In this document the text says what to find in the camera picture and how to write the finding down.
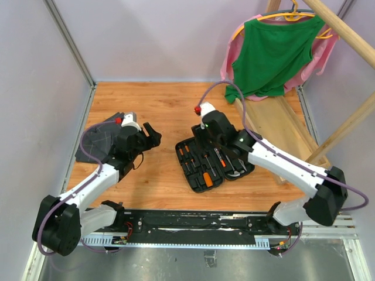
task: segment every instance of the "black tool case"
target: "black tool case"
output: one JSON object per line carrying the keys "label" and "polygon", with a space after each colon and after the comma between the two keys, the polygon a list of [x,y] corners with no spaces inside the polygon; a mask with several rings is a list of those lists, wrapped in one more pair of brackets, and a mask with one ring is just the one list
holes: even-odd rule
{"label": "black tool case", "polygon": [[[194,192],[201,193],[218,187],[224,182],[224,179],[239,179],[250,174],[255,168],[253,164],[243,162],[243,165],[246,168],[245,170],[238,159],[231,159],[229,157],[234,169],[239,173],[238,176],[233,176],[234,171],[230,162],[227,160],[226,155],[219,149],[220,156],[225,164],[225,167],[223,167],[215,152],[215,147],[208,144],[202,146],[202,143],[198,143],[198,141],[199,140],[197,140],[195,137],[192,137],[177,143],[175,147],[178,161],[182,167],[183,173],[185,174],[186,180]],[[209,164],[211,164],[215,175],[213,174]],[[203,174],[206,172],[212,180],[212,186],[208,186],[204,180]]]}

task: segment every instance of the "wooden pole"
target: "wooden pole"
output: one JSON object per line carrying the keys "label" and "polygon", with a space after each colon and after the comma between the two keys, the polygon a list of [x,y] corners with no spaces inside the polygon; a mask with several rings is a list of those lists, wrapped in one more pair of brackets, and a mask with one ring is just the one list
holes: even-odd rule
{"label": "wooden pole", "polygon": [[321,0],[304,0],[304,2],[319,15],[329,27],[341,36],[369,65],[375,69],[375,50],[353,29],[336,16]]}
{"label": "wooden pole", "polygon": [[[319,15],[334,31],[349,44],[372,68],[375,69],[375,49],[362,37],[351,29],[344,21],[336,16],[321,0],[304,0],[304,2]],[[309,163],[316,163],[323,155],[329,152],[345,136],[369,116],[375,109],[375,92],[344,122],[340,127],[311,154]]]}
{"label": "wooden pole", "polygon": [[281,0],[268,0],[267,8],[265,9],[266,13],[279,10]]}
{"label": "wooden pole", "polygon": [[346,135],[348,135],[359,123],[361,123],[375,109],[375,92],[362,103],[361,106],[344,122],[317,150],[307,158],[308,163],[316,163],[326,155]]}

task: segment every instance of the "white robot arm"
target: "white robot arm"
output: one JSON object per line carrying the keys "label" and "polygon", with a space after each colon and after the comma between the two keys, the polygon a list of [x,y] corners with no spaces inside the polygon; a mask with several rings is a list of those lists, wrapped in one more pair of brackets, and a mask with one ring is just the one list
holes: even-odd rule
{"label": "white robot arm", "polygon": [[[277,202],[272,206],[267,218],[267,225],[271,230],[280,225],[287,226],[305,220],[314,220],[325,226],[333,224],[347,198],[347,190],[316,175],[322,174],[345,183],[344,174],[340,169],[332,167],[328,171],[304,162],[276,148],[253,132],[261,139],[260,143],[245,130],[237,131],[225,114],[217,111],[209,102],[202,103],[197,114],[201,116],[201,124],[200,131],[196,134],[201,135],[196,135],[196,139],[207,140],[232,158],[264,167],[285,178],[306,194],[295,201]],[[301,167],[307,167],[312,172],[307,172]]]}
{"label": "white robot arm", "polygon": [[97,208],[86,209],[101,193],[134,168],[133,162],[138,155],[159,146],[161,134],[145,123],[146,136],[133,112],[125,114],[120,122],[120,132],[103,166],[68,192],[42,200],[32,234],[34,241],[38,241],[41,231],[41,244],[66,256],[74,250],[81,237],[102,227],[116,229],[124,225],[124,207],[117,203],[104,201]]}

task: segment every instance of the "wooden floor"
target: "wooden floor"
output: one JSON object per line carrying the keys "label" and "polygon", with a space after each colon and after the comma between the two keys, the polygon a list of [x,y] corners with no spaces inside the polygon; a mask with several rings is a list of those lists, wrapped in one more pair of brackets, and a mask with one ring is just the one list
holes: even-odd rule
{"label": "wooden floor", "polygon": [[[225,181],[216,189],[194,193],[176,157],[176,143],[192,136],[199,123],[194,113],[209,83],[99,83],[86,126],[98,123],[116,112],[134,111],[138,123],[149,122],[162,134],[161,145],[144,153],[138,170],[109,188],[93,204],[104,200],[124,202],[125,208],[174,210],[268,211],[277,201],[290,201],[303,195],[292,184],[276,185],[267,170],[256,167],[246,177]],[[287,100],[304,122],[298,97],[289,92]],[[237,129],[243,128],[233,105],[224,99],[224,85],[208,94],[216,109],[224,112]],[[97,165],[76,163],[69,189],[87,177]]]}

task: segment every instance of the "black cloth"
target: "black cloth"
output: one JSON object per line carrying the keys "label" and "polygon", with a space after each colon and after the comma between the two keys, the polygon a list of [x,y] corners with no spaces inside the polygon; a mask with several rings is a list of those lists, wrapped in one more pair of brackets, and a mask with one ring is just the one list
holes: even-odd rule
{"label": "black cloth", "polygon": [[[115,120],[116,118],[123,118],[124,113],[118,112],[106,121]],[[114,139],[120,132],[121,124],[111,123],[102,124],[90,129],[83,137],[82,145],[84,150],[99,160],[103,161],[111,149]],[[76,152],[76,161],[85,163],[96,163],[93,159],[83,154],[80,147]]]}

